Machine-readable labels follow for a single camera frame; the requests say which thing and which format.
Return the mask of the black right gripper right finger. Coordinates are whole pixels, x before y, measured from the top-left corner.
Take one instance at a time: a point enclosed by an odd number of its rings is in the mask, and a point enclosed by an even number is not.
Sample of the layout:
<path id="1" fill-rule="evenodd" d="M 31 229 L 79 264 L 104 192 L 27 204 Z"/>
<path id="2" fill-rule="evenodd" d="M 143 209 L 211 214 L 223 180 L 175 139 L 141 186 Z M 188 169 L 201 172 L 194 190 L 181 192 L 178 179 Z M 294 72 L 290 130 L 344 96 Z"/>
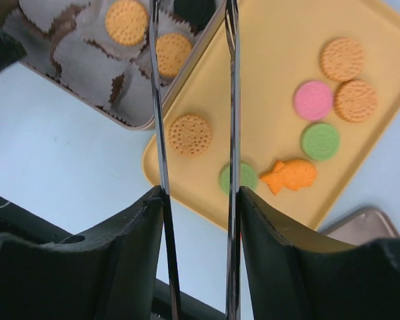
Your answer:
<path id="1" fill-rule="evenodd" d="M 256 319 L 400 319 L 400 238 L 360 246 L 322 235 L 241 189 Z"/>

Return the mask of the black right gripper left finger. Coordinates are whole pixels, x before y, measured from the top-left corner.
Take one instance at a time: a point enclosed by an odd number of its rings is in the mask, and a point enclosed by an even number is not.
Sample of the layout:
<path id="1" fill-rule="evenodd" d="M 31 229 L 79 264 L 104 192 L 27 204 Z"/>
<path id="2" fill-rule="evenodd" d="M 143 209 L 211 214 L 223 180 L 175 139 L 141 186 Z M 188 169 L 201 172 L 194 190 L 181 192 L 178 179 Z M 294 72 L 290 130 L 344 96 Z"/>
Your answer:
<path id="1" fill-rule="evenodd" d="M 76 235 L 40 243 L 0 231 L 0 319 L 148 319 L 163 228 L 151 188 Z"/>

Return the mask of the metal tongs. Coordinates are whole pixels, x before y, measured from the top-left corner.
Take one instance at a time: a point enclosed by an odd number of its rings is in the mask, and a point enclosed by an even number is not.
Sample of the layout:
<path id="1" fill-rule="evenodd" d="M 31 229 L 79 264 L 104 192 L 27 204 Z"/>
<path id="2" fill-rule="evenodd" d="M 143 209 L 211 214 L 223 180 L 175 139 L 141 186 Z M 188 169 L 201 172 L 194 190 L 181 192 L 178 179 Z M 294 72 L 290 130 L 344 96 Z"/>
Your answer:
<path id="1" fill-rule="evenodd" d="M 156 43 L 159 26 L 159 2 L 150 1 L 149 46 L 151 59 L 151 88 L 157 138 L 157 154 L 160 173 L 160 196 L 163 201 L 163 221 L 167 249 L 171 318 L 181 319 L 181 292 L 177 268 L 177 254 L 170 201 L 170 184 L 165 148 L 165 132 L 159 88 L 159 70 Z M 236 1 L 225 2 L 225 30 L 230 53 L 231 70 L 231 130 L 229 162 L 229 214 L 227 228 L 227 268 L 225 318 L 240 319 L 240 262 L 241 262 L 241 212 L 239 190 L 241 176 L 241 47 L 239 10 Z"/>

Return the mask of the black sandwich cookie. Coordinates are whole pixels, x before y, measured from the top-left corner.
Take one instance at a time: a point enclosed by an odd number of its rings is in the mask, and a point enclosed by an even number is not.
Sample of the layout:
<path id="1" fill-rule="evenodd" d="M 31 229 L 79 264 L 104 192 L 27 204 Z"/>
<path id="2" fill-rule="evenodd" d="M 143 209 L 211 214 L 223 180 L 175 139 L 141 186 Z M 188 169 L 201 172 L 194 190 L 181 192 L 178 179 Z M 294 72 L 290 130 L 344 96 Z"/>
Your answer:
<path id="1" fill-rule="evenodd" d="M 204 30 L 216 11 L 214 0 L 174 0 L 173 12 L 198 31 Z"/>

